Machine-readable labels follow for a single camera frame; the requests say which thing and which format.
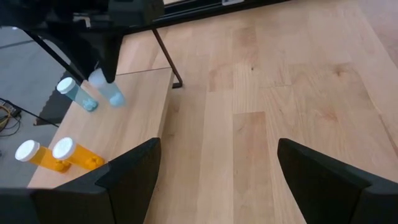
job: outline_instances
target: wooden table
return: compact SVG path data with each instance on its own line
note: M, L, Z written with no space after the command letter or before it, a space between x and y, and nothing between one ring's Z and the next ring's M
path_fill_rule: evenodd
M123 108L112 108L96 90L83 83L99 101L98 109L88 113L72 103L49 148L68 136L110 161L149 138L161 137L172 77L171 68L118 75L116 83L127 102ZM87 172L78 166L71 166L65 174L38 167L28 187L54 188Z

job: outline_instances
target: white bottle cap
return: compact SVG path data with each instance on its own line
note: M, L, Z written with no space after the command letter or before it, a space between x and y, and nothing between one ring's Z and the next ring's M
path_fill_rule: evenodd
M61 93L61 94L66 94L68 93L73 87L75 87L76 85L76 81L73 80L72 78L68 77L68 78L64 78L63 80L61 80L58 85L57 85L57 90Z
M52 149L52 156L56 159L68 159L76 149L76 143L70 137L59 140Z
M101 88L102 86L104 86L107 81L105 79L104 73L102 72L102 69L98 68L94 72L92 72L88 77L88 82L95 88Z
M22 162L29 161L36 155L36 152L39 149L40 143L33 140L28 140L18 147L17 151L15 152L15 158Z

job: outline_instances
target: translucent blue bottle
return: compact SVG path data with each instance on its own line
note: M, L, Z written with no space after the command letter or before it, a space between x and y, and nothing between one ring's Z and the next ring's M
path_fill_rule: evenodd
M57 85L57 90L61 94L67 95L71 100L89 112L94 111L98 107L98 102L85 90L80 88L80 86L77 85L70 77L61 80Z
M88 82L95 87L113 107L120 107L126 104L126 100L115 82L108 83L102 69L97 69L90 74Z

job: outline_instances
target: raised wooden platform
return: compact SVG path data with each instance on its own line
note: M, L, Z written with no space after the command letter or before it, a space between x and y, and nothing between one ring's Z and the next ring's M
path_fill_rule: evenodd
M112 108L84 83L99 101L98 109L89 113L73 102L49 148L68 136L110 161L150 138L161 137L172 77L171 68L118 75L116 83L127 101L123 108ZM29 187L53 188L87 172L78 166L65 174L38 167Z

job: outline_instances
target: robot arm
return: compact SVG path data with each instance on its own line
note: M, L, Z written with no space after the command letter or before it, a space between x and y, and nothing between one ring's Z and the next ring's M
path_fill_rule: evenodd
M52 41L85 79L98 66L114 81L125 28L164 14L163 0L1 0L0 26Z

